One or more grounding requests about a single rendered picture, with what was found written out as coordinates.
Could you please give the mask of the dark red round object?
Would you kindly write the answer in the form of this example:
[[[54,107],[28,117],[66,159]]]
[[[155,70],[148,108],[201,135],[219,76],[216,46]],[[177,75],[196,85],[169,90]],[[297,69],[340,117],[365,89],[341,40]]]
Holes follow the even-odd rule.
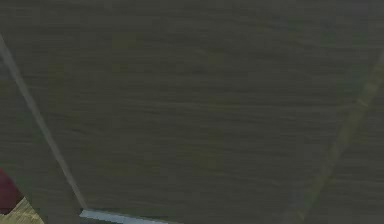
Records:
[[[9,214],[23,199],[12,179],[0,169],[0,214]]]

